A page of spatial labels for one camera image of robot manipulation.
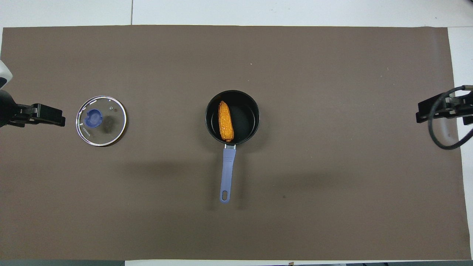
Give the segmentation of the glass lid with blue knob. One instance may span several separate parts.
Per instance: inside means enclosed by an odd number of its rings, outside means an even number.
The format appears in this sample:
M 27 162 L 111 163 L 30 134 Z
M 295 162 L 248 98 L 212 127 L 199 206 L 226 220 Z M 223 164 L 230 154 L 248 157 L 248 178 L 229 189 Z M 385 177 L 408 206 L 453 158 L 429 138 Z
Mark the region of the glass lid with blue knob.
M 76 119 L 78 136 L 89 145 L 106 147 L 116 143 L 126 131 L 127 111 L 110 96 L 95 96 L 79 108 Z

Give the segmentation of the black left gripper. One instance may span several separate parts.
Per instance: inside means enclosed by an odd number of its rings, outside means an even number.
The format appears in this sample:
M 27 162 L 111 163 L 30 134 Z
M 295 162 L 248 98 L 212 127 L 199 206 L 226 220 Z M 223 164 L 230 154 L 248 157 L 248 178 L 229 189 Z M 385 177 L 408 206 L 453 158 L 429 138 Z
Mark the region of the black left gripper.
M 0 91 L 0 128 L 3 126 L 25 127 L 26 124 L 43 123 L 64 127 L 63 111 L 43 104 L 17 104 L 4 90 Z

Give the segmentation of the yellow corn cob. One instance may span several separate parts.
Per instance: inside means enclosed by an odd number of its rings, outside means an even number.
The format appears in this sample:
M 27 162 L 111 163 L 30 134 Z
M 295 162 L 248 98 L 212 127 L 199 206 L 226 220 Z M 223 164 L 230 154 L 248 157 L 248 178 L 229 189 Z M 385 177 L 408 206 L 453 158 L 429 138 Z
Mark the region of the yellow corn cob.
M 229 106 L 224 101 L 220 101 L 218 105 L 218 128 L 220 138 L 226 143 L 230 143 L 234 139 L 234 129 Z

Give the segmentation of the brown table mat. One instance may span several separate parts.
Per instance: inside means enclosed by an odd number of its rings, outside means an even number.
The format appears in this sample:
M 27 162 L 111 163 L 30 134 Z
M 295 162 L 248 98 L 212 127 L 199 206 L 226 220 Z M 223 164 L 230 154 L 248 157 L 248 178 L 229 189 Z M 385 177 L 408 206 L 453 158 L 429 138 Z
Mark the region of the brown table mat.
M 134 25 L 3 30 L 15 101 L 64 127 L 0 129 L 0 259 L 470 259 L 461 153 L 417 104 L 453 88 L 448 30 Z M 204 115 L 259 107 L 219 200 Z M 110 96 L 125 133 L 96 147 L 79 108 Z

